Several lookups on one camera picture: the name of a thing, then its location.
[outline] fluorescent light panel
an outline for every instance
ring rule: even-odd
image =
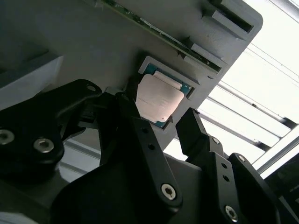
[[[261,158],[255,161],[252,166],[258,170],[267,161],[272,159],[277,153],[284,149],[290,142],[299,136],[299,126],[291,130],[284,138],[282,138],[274,147],[268,150]]]
[[[264,172],[262,172],[261,177],[263,179],[267,178],[274,171],[276,171],[278,168],[283,166],[286,162],[288,162],[291,158],[293,158],[298,153],[299,153],[299,145],[294,147],[290,152],[288,152],[286,155],[284,155],[282,158],[280,158],[277,162],[275,162],[272,166],[270,166],[268,169],[266,169]]]
[[[209,97],[279,137],[284,137],[290,131],[290,128],[219,86],[213,89]]]
[[[270,147],[279,141],[279,137],[209,99],[201,104],[199,112],[252,141],[259,141]]]

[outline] gray surface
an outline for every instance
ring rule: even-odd
[[[179,40],[190,36],[194,43],[228,66],[214,79],[209,79],[213,72],[208,68],[193,67],[184,62],[172,47],[134,23],[106,7],[93,8],[81,0],[0,0],[0,24],[8,24],[7,27],[19,36],[64,55],[53,87],[85,78],[102,89],[108,86],[121,89],[128,77],[138,71],[140,65],[137,62],[150,54],[201,84],[189,105],[194,108],[199,107],[254,37],[249,41],[240,40],[221,27],[202,20],[202,7],[206,5],[204,0],[118,2]],[[255,11],[250,13],[261,25],[261,16]],[[161,147],[166,147],[175,134],[172,129],[157,136]],[[87,132],[76,139],[97,148],[96,135]]]
[[[0,74],[0,110],[32,98],[52,84],[63,56],[46,53]]]

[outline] green circuit board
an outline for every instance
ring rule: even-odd
[[[193,60],[195,60],[197,62],[205,64],[206,66],[210,67],[211,69],[213,69],[217,73],[221,70],[221,67],[219,67],[218,65],[216,65],[213,62],[209,61],[208,59],[206,59],[202,55],[198,54],[197,52],[191,50],[190,48],[188,48],[186,45],[184,45],[180,41],[176,40],[175,38],[173,38],[170,35],[166,34],[162,30],[160,30],[157,27],[153,26],[152,24],[150,24],[149,22],[147,22],[143,18],[139,17],[135,13],[132,13],[131,11],[129,11],[128,9],[123,7],[122,5],[118,4],[117,2],[115,2],[113,0],[101,0],[101,1],[106,6],[108,6],[109,8],[113,9],[114,11],[118,12],[122,16],[124,16],[127,19],[133,21],[134,23],[138,24],[140,27],[144,28],[145,30],[147,30],[148,32],[153,34],[154,36],[160,38],[161,40],[163,40],[167,44],[171,45],[172,47],[177,49],[182,54],[189,56],[190,58],[192,58]]]

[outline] black mechanical bracket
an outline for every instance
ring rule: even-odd
[[[188,156],[178,161],[163,154],[135,94],[102,94],[77,80],[0,111],[0,178],[49,179],[63,141],[89,127],[99,131],[99,167],[59,193],[50,223],[280,223],[264,180],[242,155],[225,158],[196,110],[176,125]]]

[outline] screw hole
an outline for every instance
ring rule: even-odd
[[[6,133],[1,133],[1,134],[0,134],[0,140],[6,140],[6,139],[8,139],[8,134],[6,134]]]
[[[155,146],[153,144],[149,144],[149,149],[150,150],[154,150],[155,149]]]
[[[46,141],[42,141],[42,142],[40,142],[39,145],[40,145],[40,147],[42,147],[42,148],[48,148],[48,147],[49,147],[49,143],[46,142]]]
[[[93,87],[92,85],[88,85],[87,88],[91,91],[96,91],[95,87]]]
[[[234,212],[233,212],[233,211],[229,211],[229,214],[230,214],[232,217],[234,217],[234,216],[235,216],[235,214],[234,214]]]
[[[143,127],[142,128],[142,132],[145,133],[145,134],[147,134],[149,131],[148,131],[148,129],[146,129],[145,127]]]
[[[169,195],[172,195],[172,190],[170,188],[166,188],[165,189],[165,192]]]
[[[229,182],[229,178],[228,178],[227,176],[223,175],[223,179],[224,179],[225,181]]]

